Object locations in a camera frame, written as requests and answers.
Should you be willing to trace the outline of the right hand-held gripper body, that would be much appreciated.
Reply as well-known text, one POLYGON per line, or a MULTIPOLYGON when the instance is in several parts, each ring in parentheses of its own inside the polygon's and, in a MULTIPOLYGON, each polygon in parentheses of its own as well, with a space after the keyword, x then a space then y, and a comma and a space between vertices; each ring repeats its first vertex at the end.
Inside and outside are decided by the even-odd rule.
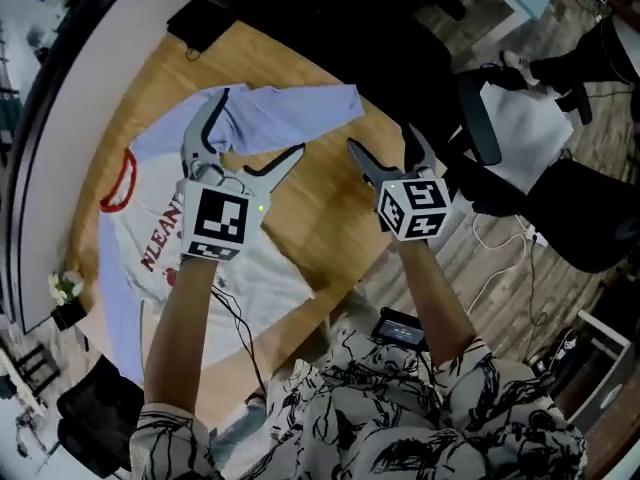
POLYGON ((399 168, 377 168, 367 172, 374 188, 376 213, 381 230, 398 241, 437 237, 449 217, 452 201, 445 180, 429 167, 410 173, 399 168))

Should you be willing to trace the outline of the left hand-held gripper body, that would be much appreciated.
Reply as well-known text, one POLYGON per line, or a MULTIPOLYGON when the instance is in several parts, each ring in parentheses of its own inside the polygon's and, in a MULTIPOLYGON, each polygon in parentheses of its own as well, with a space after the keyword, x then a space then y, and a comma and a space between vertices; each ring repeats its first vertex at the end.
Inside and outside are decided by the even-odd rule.
POLYGON ((274 191, 274 163, 232 172, 203 156, 181 155, 184 213, 180 253, 230 262, 258 233, 274 191))

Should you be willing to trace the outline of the white and blue raglan shirt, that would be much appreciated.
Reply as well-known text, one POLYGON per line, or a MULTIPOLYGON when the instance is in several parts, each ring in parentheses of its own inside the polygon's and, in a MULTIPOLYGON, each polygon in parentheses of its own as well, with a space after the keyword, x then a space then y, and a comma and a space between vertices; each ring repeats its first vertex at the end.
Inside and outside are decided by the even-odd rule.
MULTIPOLYGON (((244 165, 260 169, 363 113, 352 85, 213 87, 178 104, 126 148, 118 177, 100 203, 98 282, 116 366, 133 382, 144 376, 143 320, 160 317, 187 258, 180 253, 184 133, 199 107, 223 88, 230 89, 229 98, 209 142, 220 154, 216 164, 232 172, 244 165)), ((245 335, 262 333, 314 296, 261 226, 238 257, 217 263, 204 366, 234 354, 245 335), (246 333, 238 330, 238 320, 247 323, 246 333)))

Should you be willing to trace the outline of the person's left forearm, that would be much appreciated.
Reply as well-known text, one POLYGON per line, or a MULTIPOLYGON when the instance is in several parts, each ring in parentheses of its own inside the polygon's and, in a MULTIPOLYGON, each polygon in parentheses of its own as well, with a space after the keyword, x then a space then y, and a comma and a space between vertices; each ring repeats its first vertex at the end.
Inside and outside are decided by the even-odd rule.
POLYGON ((206 325, 218 263, 190 257, 176 275, 151 342, 144 373, 147 404, 195 412, 206 325))

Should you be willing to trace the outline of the person's right forearm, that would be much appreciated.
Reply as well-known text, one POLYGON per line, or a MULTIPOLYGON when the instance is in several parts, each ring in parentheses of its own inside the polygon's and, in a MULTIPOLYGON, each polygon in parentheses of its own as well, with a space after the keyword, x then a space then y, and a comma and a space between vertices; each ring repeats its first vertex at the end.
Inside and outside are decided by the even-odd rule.
POLYGON ((436 367, 460 356, 476 338, 462 304, 426 242, 396 242, 431 359, 436 367))

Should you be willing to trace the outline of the white paper sheet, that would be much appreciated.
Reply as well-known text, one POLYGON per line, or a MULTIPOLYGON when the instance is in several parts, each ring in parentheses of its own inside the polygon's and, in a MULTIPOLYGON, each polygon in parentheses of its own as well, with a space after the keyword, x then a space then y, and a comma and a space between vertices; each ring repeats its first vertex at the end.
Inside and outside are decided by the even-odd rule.
POLYGON ((573 125, 553 98, 540 93, 486 83, 480 96, 502 155, 488 170, 528 193, 559 157, 573 125))

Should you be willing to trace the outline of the black pouch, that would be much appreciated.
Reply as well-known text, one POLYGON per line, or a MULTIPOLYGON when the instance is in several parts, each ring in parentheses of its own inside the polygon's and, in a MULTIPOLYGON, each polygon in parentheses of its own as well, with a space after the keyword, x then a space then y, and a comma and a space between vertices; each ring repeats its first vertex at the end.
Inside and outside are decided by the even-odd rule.
POLYGON ((167 21, 167 31, 188 52, 205 52, 236 21, 227 9, 209 0, 191 0, 167 21))

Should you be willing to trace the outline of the black office chair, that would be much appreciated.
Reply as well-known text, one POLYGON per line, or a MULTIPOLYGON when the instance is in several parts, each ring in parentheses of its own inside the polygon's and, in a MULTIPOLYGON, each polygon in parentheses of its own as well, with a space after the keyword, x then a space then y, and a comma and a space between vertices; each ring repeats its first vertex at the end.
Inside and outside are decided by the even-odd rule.
POLYGON ((501 162, 477 82, 456 74, 447 47, 416 17, 435 5, 456 21, 460 0, 228 0, 246 24, 280 41, 344 83, 397 124, 411 125, 436 155, 452 157, 462 128, 478 163, 501 162))
POLYGON ((561 155, 528 193, 488 170, 502 155, 480 96, 478 71, 455 77, 462 128, 470 144, 457 146, 447 176, 479 214, 519 216, 573 267, 605 271, 640 248, 640 185, 604 175, 561 155))
POLYGON ((62 447, 99 478, 131 470, 130 438, 144 404, 143 390, 102 356, 57 408, 62 447))

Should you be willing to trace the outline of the black screen device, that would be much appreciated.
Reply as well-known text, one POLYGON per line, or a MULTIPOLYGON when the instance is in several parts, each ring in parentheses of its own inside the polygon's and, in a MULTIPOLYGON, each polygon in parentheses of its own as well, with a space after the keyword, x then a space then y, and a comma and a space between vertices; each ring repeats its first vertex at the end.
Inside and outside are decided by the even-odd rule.
POLYGON ((415 352, 427 352, 428 346, 419 319, 383 307, 371 336, 415 352))

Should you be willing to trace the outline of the white desk partition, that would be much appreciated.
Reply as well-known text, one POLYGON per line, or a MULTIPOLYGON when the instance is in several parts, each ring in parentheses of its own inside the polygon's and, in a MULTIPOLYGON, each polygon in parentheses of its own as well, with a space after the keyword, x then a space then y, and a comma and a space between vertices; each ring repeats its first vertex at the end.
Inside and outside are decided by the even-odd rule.
POLYGON ((52 311, 75 209, 104 131, 166 23, 190 0, 83 0, 29 91, 0 184, 0 284, 28 333, 52 311))

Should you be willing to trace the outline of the white potted flowers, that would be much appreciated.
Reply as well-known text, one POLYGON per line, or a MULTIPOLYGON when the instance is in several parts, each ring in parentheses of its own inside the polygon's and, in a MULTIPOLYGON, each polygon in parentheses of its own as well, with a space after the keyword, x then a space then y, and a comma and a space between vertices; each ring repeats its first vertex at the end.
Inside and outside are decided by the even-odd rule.
POLYGON ((54 272, 48 276, 48 286, 56 305, 64 306, 80 295, 84 279, 76 271, 54 272))

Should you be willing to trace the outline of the person's patterned white blouse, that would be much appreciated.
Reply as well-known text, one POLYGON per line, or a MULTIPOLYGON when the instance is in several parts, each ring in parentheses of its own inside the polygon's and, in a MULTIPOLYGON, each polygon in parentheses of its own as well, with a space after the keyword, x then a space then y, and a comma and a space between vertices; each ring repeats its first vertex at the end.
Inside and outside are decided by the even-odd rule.
POLYGON ((475 339, 429 381, 352 328, 267 398, 267 452, 241 480, 578 480, 586 443, 531 370, 475 339))

